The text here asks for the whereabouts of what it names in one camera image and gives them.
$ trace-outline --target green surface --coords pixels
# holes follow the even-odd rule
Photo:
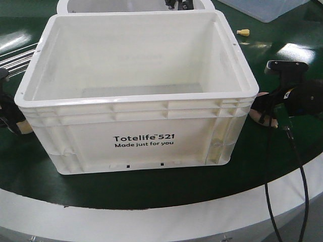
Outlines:
[[[1,3],[0,16],[6,17],[0,17],[0,55],[37,42],[47,19],[56,12],[57,1],[26,2],[29,4]],[[271,91],[278,84],[277,76],[263,73],[270,59],[306,61],[310,65],[306,77],[323,78],[323,8],[317,2],[267,24],[213,2],[226,15],[234,33],[250,29],[249,37],[236,37],[261,91]],[[19,36],[25,40],[15,42]],[[14,94],[21,78],[22,74],[13,77],[5,90]],[[323,151],[322,122],[300,116],[292,118],[292,124],[304,161]],[[196,203],[263,184],[266,139],[267,129],[247,118],[231,161],[224,166],[63,176],[34,134],[18,137],[0,129],[0,188],[51,203],[92,208],[145,209]],[[272,151],[270,179],[297,167],[284,131],[274,130]]]

